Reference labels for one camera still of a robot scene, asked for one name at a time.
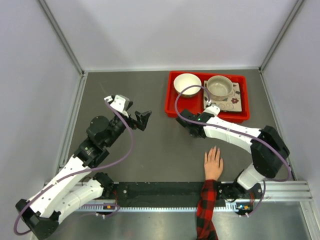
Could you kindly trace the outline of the red plastic tray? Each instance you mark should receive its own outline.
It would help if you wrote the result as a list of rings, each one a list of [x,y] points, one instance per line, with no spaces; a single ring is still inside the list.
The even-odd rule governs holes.
[[[167,93],[165,97],[164,111],[170,118],[177,117],[177,113],[175,111],[175,100],[178,96],[174,88],[174,79],[183,74],[182,71],[171,71],[168,76],[168,85],[167,85]],[[232,123],[243,123],[250,118],[250,107],[249,107],[249,98],[248,98],[248,90],[247,90],[247,81],[246,78],[242,75],[232,75],[232,74],[224,74],[224,77],[229,78],[232,83],[239,83],[240,92],[241,92],[241,105],[242,112],[225,112],[221,111],[219,113],[219,117],[223,120]],[[177,103],[177,109],[181,112],[184,109],[189,110],[193,114],[197,114],[202,112],[205,109],[206,101],[204,99],[204,91],[200,90],[195,96],[191,98],[180,97]]]

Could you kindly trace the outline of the red plaid sleeve forearm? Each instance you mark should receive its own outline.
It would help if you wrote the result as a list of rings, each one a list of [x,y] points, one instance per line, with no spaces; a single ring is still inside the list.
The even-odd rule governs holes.
[[[196,211],[197,240],[217,240],[217,232],[212,218],[217,197],[217,182],[205,180],[201,189]]]

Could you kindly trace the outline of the grey ceramic cup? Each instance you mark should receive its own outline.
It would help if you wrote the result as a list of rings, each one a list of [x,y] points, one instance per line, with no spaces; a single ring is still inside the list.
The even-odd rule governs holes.
[[[210,99],[222,101],[232,93],[233,83],[225,76],[216,75],[207,80],[206,88],[209,92],[208,96]]]

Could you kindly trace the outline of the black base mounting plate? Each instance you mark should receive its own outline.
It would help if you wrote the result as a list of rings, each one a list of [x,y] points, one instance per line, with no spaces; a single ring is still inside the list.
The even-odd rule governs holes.
[[[101,198],[121,207],[196,207],[203,182],[119,182]]]

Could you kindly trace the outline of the floral white bowl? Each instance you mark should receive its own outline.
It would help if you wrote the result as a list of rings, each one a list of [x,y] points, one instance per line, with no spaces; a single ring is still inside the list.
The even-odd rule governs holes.
[[[178,94],[182,91],[182,96],[185,98],[194,97],[199,91],[202,82],[199,77],[191,73],[182,73],[178,75],[174,81],[173,86]]]

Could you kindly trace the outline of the square floral saucer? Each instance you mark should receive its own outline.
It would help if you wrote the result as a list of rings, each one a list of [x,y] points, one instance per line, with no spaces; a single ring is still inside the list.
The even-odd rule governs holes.
[[[211,87],[214,93],[217,93],[219,97],[222,97],[223,94],[228,93],[229,87],[220,86],[219,83],[217,86]],[[211,104],[220,108],[224,112],[242,112],[242,101],[241,101],[241,89],[240,84],[233,82],[233,89],[230,94],[225,95],[225,98],[221,100],[211,99]]]

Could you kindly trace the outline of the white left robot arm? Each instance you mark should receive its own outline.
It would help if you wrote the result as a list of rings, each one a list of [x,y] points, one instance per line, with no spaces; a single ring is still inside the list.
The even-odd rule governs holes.
[[[87,137],[66,165],[34,196],[15,205],[18,219],[39,240],[49,238],[71,213],[97,198],[109,198],[114,182],[102,172],[100,164],[109,155],[108,149],[127,130],[144,131],[152,111],[128,113],[133,102],[122,95],[104,99],[114,117],[94,117],[86,129]]]

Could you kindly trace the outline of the person's left hand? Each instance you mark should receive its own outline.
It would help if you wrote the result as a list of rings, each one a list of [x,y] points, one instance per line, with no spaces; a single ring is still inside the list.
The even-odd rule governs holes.
[[[224,161],[221,157],[220,148],[214,146],[204,154],[204,175],[205,180],[217,181],[224,168]]]

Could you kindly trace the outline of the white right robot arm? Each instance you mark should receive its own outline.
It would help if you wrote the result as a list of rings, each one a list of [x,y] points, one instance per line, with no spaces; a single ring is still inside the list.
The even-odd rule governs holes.
[[[290,151],[274,127],[244,127],[219,118],[219,113],[220,109],[215,105],[198,114],[184,109],[176,121],[194,138],[218,139],[251,155],[252,163],[233,183],[218,187],[220,198],[233,201],[245,198],[252,190],[261,189],[260,181],[275,178],[282,166],[291,172],[287,162]]]

